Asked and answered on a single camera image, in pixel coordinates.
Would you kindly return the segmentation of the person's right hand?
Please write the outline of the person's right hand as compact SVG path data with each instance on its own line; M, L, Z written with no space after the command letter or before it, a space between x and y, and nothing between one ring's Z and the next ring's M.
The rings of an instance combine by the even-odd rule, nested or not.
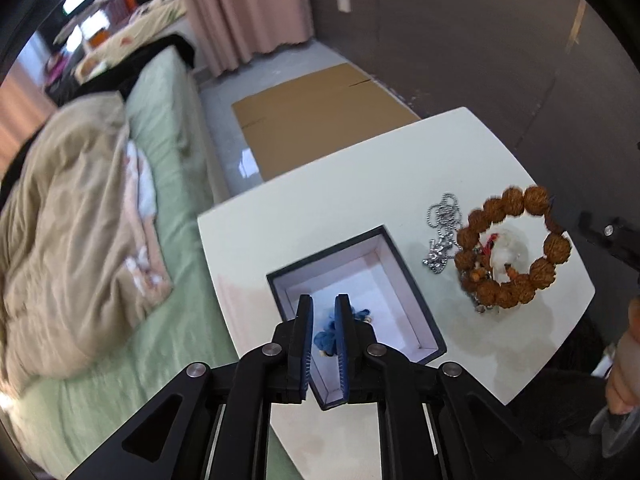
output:
M630 413L639 406L639 298L628 308L629 326L617 344L605 395L612 414Z

